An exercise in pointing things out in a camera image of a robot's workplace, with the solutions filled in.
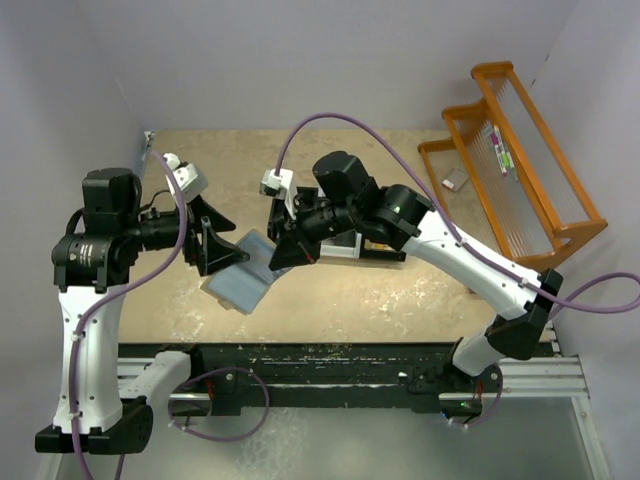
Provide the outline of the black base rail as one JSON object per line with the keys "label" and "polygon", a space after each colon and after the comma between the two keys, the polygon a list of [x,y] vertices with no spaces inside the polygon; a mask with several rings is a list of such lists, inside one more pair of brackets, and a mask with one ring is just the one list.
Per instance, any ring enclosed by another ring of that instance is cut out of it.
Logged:
{"label": "black base rail", "polygon": [[125,360],[150,362],[165,350],[187,353],[191,374],[210,380],[181,387],[172,401],[214,416],[246,407],[454,409],[448,395],[478,403],[501,391],[497,366],[476,378],[454,371],[448,343],[124,343]]}

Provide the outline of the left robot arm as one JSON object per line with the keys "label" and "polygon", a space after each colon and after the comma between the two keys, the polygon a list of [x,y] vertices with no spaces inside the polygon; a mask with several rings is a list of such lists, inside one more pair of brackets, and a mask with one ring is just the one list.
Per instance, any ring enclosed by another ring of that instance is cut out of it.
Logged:
{"label": "left robot arm", "polygon": [[52,251],[63,369],[52,423],[35,436],[39,453],[140,453],[172,388],[194,392],[205,382],[204,365],[178,350],[157,354],[128,384],[118,380],[121,312],[141,252],[183,255],[202,277],[249,258],[221,238],[235,225],[202,198],[207,180],[199,169],[169,169],[170,191],[182,194],[172,211],[143,206],[140,178],[130,169],[94,170],[83,179],[84,205]]}

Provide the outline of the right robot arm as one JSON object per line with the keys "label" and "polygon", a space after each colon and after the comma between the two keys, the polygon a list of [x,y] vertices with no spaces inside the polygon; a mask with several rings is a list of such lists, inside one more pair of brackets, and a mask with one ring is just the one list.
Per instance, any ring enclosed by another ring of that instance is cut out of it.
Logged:
{"label": "right robot arm", "polygon": [[545,296],[557,293],[562,283],[558,273],[538,273],[472,237],[454,234],[429,199],[405,185],[378,186],[361,160],[344,151],[322,157],[313,174],[322,194],[306,199],[292,171],[264,173],[260,192],[274,199],[268,236],[276,247],[270,269],[312,265],[323,241],[355,231],[439,268],[495,311],[485,329],[455,345],[444,369],[452,389],[469,390],[504,358],[533,356],[551,310]]}

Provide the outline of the small grey red box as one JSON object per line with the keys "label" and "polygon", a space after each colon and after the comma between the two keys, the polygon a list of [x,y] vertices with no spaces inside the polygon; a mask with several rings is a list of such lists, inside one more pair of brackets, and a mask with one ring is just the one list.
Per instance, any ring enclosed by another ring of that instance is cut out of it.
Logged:
{"label": "small grey red box", "polygon": [[465,170],[455,167],[445,175],[441,184],[449,191],[457,192],[466,184],[468,179],[469,176]]}

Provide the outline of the markers on rack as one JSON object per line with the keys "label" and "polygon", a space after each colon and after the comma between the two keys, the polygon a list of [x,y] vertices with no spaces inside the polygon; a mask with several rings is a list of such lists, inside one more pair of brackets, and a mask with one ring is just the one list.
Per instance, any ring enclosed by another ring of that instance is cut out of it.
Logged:
{"label": "markers on rack", "polygon": [[499,128],[492,123],[487,123],[483,127],[482,133],[489,147],[492,148],[495,153],[501,175],[505,178],[510,177],[515,182],[519,182],[515,162],[512,159],[507,144],[502,139]]}

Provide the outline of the orange wooden rack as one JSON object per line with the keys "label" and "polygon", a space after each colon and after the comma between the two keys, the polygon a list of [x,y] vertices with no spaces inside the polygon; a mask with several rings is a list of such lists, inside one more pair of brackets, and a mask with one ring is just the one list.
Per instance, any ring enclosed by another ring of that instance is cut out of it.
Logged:
{"label": "orange wooden rack", "polygon": [[[505,257],[537,271],[557,268],[606,226],[509,61],[481,63],[471,70],[479,100],[447,107],[448,136],[421,143],[435,195],[453,221],[469,226],[460,212],[463,196],[476,204],[489,243]],[[496,125],[510,150],[519,182],[501,175],[482,130]],[[441,181],[453,168],[469,179],[457,192]]]}

